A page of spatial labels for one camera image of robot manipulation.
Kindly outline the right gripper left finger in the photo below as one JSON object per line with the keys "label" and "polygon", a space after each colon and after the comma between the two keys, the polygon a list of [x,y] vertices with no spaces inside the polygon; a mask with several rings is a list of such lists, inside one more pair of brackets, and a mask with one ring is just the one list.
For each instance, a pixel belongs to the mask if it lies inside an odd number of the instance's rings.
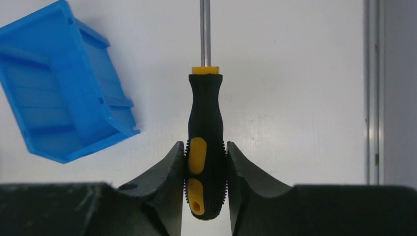
{"label": "right gripper left finger", "polygon": [[136,236],[181,234],[184,182],[184,143],[177,141],[166,156],[118,191],[138,200],[130,216]]}

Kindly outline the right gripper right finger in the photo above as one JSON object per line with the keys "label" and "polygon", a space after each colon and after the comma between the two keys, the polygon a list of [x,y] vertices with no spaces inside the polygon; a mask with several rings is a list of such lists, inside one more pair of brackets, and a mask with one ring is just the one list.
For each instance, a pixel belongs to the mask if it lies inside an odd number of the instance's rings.
{"label": "right gripper right finger", "polygon": [[227,143],[227,156],[232,235],[290,235],[281,197],[291,187],[251,162],[233,142]]}

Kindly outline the black yellow screwdriver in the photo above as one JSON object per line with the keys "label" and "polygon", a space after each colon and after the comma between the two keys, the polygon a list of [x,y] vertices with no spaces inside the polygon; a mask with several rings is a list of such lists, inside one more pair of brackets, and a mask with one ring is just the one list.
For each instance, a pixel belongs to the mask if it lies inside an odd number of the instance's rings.
{"label": "black yellow screwdriver", "polygon": [[200,220],[216,218],[227,190],[227,154],[219,92],[223,81],[211,64],[210,1],[200,1],[201,65],[189,75],[193,101],[185,150],[184,191],[191,213]]}

